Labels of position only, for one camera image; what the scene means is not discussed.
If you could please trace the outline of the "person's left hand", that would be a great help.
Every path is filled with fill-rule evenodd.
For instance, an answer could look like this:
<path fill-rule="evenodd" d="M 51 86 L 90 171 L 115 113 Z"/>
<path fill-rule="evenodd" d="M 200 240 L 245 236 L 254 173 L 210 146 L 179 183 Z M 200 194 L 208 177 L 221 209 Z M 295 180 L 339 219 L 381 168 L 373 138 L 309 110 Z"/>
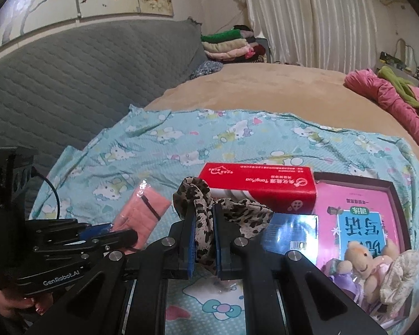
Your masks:
<path fill-rule="evenodd" d="M 12 289 L 0 289 L 0 315 L 4 318 L 15 318 L 17 310 L 34 308 L 43 315 L 53 305 L 53 294 L 43 293 L 40 296 L 24 297 Z"/>

